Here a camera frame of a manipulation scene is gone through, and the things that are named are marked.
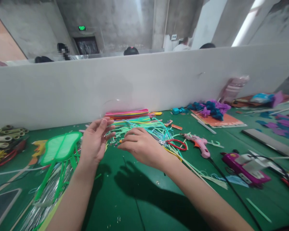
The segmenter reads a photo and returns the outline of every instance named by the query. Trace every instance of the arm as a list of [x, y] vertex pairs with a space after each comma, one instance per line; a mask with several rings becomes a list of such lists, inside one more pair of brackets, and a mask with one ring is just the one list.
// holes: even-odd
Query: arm
[[84, 132], [78, 166], [47, 230], [81, 229], [96, 170], [104, 157], [106, 141], [115, 135], [111, 133], [104, 137], [114, 129], [112, 123], [113, 120], [109, 120], [109, 117], [96, 120]]
[[145, 129], [127, 132], [118, 148], [166, 173], [213, 230], [253, 230], [220, 195], [169, 154]]

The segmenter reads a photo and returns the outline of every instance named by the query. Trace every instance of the white partition board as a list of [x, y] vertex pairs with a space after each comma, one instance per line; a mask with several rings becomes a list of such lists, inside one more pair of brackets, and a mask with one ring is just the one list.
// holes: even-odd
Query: white partition board
[[0, 126], [43, 129], [90, 122], [104, 104], [151, 111], [217, 98], [231, 76], [240, 96], [274, 91], [289, 76], [289, 43], [0, 67]]

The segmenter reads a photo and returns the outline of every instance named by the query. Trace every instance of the scissors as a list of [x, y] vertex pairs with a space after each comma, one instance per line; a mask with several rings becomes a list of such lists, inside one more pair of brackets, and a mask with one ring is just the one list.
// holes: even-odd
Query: scissors
[[[154, 135], [153, 135], [153, 137], [154, 137], [161, 145], [163, 145], [163, 146], [165, 146], [165, 144], [168, 144], [168, 145], [174, 146], [175, 148], [177, 148], [177, 149], [179, 149], [179, 150], [181, 150], [181, 151], [186, 151], [186, 150], [187, 150], [186, 144], [183, 143], [183, 142], [180, 141], [180, 140], [171, 139], [171, 140], [162, 141], [162, 140], [160, 140], [158, 137], [156, 137], [156, 136], [154, 136]], [[180, 144], [183, 145], [183, 148], [180, 148], [180, 147], [178, 147], [177, 145], [172, 144], [171, 142], [178, 142], [178, 143], [180, 143]]]

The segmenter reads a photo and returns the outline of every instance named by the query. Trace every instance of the pink glue gun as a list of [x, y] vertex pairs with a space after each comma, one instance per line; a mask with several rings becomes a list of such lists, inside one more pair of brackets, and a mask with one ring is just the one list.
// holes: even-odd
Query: pink glue gun
[[200, 148], [201, 156], [203, 158], [207, 159], [210, 157], [210, 153], [209, 153], [208, 149], [206, 148], [206, 144], [208, 143], [208, 141], [206, 139], [202, 139], [202, 138], [195, 136], [195, 135], [190, 136], [188, 134], [182, 134], [182, 133], [180, 133], [180, 134], [183, 135], [185, 139], [193, 141], [195, 144], [194, 147]]

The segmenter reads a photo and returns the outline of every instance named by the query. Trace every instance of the red scissors handle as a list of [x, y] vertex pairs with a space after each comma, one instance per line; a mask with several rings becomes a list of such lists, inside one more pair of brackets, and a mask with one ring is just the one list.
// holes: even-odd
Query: red scissors handle
[[[183, 145], [184, 148], [183, 148], [183, 147], [180, 148], [180, 147], [178, 147], [177, 145], [170, 143], [171, 141], [173, 141], [173, 142], [179, 142], [180, 144]], [[179, 149], [179, 150], [181, 150], [181, 151], [186, 151], [186, 150], [187, 150], [186, 144], [183, 143], [183, 142], [180, 141], [180, 140], [171, 139], [171, 140], [166, 140], [165, 142], [166, 142], [167, 144], [171, 145], [171, 146], [174, 146], [175, 148], [177, 148], [177, 149]]]

